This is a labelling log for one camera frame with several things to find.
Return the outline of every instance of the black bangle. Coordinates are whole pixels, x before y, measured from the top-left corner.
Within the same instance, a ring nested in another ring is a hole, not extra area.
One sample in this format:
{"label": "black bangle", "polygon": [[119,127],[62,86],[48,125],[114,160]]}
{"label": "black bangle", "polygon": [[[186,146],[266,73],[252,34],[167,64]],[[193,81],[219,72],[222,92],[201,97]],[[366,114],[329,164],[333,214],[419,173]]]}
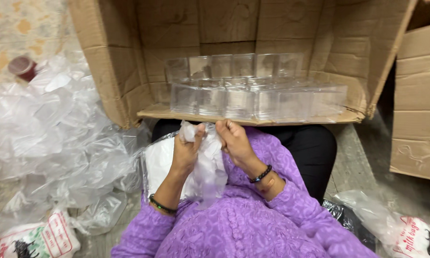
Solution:
{"label": "black bangle", "polygon": [[169,209],[169,208],[159,204],[159,202],[156,202],[156,200],[153,198],[153,196],[154,196],[154,194],[150,195],[150,202],[153,203],[154,205],[156,205],[156,207],[158,207],[158,209],[161,209],[165,213],[168,213],[168,214],[176,214],[177,213],[177,210]]}
{"label": "black bangle", "polygon": [[263,172],[263,174],[255,177],[254,179],[250,179],[250,183],[254,184],[254,183],[260,182],[263,177],[265,177],[269,172],[271,172],[271,170],[272,170],[272,166],[268,165],[268,168],[266,169],[266,171]]}

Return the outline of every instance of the crumpled plastic bag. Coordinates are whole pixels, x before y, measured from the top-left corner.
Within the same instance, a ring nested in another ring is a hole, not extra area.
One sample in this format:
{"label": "crumpled plastic bag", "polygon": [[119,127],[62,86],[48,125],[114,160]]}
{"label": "crumpled plastic bag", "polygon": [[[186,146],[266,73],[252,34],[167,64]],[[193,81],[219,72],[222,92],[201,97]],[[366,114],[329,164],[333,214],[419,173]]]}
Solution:
{"label": "crumpled plastic bag", "polygon": [[141,190],[137,157],[151,132],[145,124],[126,131],[108,119],[79,56],[76,63],[62,55],[40,62],[28,87],[0,85],[0,180],[22,180],[0,213],[0,233],[39,222],[56,202],[98,210],[114,187]]}
{"label": "crumpled plastic bag", "polygon": [[[193,201],[200,201],[199,209],[210,207],[220,198],[228,175],[223,164],[221,154],[221,140],[215,129],[215,124],[204,123],[205,135],[198,150],[198,160],[194,164],[194,170],[187,178],[188,187],[192,195],[188,196]],[[188,142],[195,142],[197,129],[189,122],[182,121],[180,138]]]}
{"label": "crumpled plastic bag", "polygon": [[376,238],[361,224],[361,221],[349,207],[338,205],[329,200],[323,200],[322,207],[326,208],[345,229],[352,232],[364,246],[376,252]]}
{"label": "crumpled plastic bag", "polygon": [[12,227],[0,236],[0,258],[72,258],[81,246],[68,220],[55,208],[47,222]]}
{"label": "crumpled plastic bag", "polygon": [[118,222],[126,204],[125,193],[110,192],[100,197],[76,219],[72,219],[72,224],[86,235],[96,236],[107,233]]}
{"label": "crumpled plastic bag", "polygon": [[[189,199],[200,202],[199,208],[210,207],[216,198],[221,197],[228,176],[221,155],[221,140],[215,125],[204,123],[205,135],[198,150],[198,160],[193,172],[188,176],[180,196],[180,200]],[[195,141],[196,128],[189,122],[182,121],[180,129],[185,141]],[[143,173],[144,194],[154,194],[172,165],[174,139],[178,132],[167,134],[149,145],[140,155],[140,170]]]}
{"label": "crumpled plastic bag", "polygon": [[359,190],[340,192],[335,198],[350,207],[394,258],[430,258],[430,225],[417,217],[391,212],[375,197]]}

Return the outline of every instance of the stained floor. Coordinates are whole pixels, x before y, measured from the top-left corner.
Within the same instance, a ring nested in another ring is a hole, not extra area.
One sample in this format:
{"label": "stained floor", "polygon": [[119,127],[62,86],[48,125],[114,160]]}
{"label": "stained floor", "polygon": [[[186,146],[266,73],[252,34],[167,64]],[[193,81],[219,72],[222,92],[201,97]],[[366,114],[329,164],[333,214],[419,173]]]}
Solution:
{"label": "stained floor", "polygon": [[[0,2],[0,82],[16,81],[6,68],[15,56],[27,55],[39,62],[76,50],[80,46],[65,0]],[[389,172],[391,122],[389,112],[383,116],[377,112],[373,120],[362,124],[328,126],[337,138],[338,154],[326,197],[332,199],[352,189],[374,191],[392,210],[430,223],[430,180]],[[0,210],[18,187],[19,182],[0,182]],[[82,248],[75,257],[109,257],[111,247],[139,210],[139,195],[130,195],[113,230],[94,237],[78,234]],[[378,253],[386,257],[381,248]]]}

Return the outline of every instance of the purple kurta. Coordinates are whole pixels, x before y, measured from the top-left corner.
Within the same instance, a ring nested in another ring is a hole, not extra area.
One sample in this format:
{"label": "purple kurta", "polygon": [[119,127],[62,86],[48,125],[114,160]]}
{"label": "purple kurta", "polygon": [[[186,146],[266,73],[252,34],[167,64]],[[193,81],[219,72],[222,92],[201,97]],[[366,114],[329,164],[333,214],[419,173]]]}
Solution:
{"label": "purple kurta", "polygon": [[132,257],[377,257],[311,198],[290,152],[270,134],[245,128],[258,158],[286,181],[266,202],[240,168],[223,154],[228,184],[210,208],[179,205],[162,215],[142,199],[112,258]]}

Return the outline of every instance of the woman's right hand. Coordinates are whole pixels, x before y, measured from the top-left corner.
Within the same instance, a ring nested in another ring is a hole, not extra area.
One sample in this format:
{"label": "woman's right hand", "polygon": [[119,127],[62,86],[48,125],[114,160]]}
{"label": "woman's right hand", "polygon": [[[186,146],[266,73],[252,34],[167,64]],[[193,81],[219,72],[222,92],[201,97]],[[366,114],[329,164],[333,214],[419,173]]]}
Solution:
{"label": "woman's right hand", "polygon": [[245,129],[230,119],[218,120],[215,128],[222,139],[222,150],[250,178],[263,173],[267,166],[258,159],[250,145]]}

